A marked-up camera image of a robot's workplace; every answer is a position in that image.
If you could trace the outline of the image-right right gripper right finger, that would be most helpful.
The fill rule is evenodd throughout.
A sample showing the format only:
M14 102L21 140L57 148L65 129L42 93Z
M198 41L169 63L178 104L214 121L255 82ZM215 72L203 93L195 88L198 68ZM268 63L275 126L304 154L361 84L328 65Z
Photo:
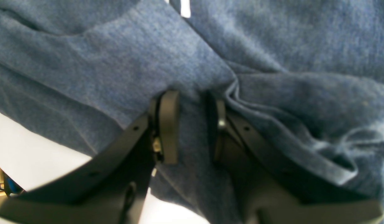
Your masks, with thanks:
M311 174L288 159L220 95L207 94L210 155L232 179L245 224L378 224L378 200Z

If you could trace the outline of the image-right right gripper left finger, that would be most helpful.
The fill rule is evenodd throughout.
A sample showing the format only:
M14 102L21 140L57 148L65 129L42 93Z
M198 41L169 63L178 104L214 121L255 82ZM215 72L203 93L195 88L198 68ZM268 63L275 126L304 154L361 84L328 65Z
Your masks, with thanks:
M180 93L152 99L107 149L69 174L10 198L0 218L20 224L137 224L158 163L177 164Z

